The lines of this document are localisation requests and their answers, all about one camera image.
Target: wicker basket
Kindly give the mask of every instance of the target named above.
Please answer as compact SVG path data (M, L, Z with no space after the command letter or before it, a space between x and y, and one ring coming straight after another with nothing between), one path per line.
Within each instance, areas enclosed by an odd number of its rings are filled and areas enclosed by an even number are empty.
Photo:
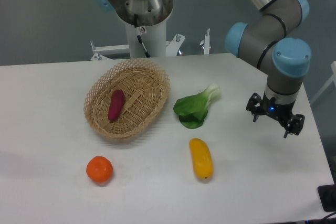
M108 111L112 93L120 89L125 104L111 122ZM168 75L147 59L128 59L105 73L91 88L84 104L85 117L100 135L125 140L143 131L165 104L170 91Z

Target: toy orange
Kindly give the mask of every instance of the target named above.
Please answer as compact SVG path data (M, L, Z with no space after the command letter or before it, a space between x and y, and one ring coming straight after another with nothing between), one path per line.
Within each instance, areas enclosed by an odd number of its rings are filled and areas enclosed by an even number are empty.
M107 158L97 156L88 163L86 173L94 182L104 183L111 178L113 166Z

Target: black cable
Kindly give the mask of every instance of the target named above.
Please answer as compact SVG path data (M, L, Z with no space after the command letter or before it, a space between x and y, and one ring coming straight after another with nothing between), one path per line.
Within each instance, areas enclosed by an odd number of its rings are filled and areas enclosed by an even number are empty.
M134 21L133 22L134 22L134 27L135 28L139 27L138 26L138 15L137 14L134 14ZM147 49L146 49L146 47L145 47L145 45L142 41L141 35L137 35L136 37L138 38L138 42L142 45L142 48L143 48L143 50L145 52L145 55L146 55L146 58L150 58L151 56L150 56L149 52L147 51Z
M326 219L328 219L329 217L336 215L336 212L332 212L331 214L325 216L324 218L322 218L319 222L317 222L317 224L322 224L325 222Z

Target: green leafy vegetable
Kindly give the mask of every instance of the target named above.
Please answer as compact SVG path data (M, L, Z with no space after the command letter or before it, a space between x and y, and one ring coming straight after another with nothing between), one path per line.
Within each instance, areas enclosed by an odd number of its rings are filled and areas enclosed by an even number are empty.
M201 127L208 115L210 104L221 95L217 84L209 85L202 93L178 99L174 112L179 115L180 122L188 129Z

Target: yellow mango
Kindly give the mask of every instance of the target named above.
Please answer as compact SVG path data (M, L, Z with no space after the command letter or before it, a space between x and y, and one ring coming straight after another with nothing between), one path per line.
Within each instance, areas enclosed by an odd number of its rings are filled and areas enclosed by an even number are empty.
M189 147L196 176L199 179L209 179L214 172L214 166L208 146L203 140L193 138L189 141Z

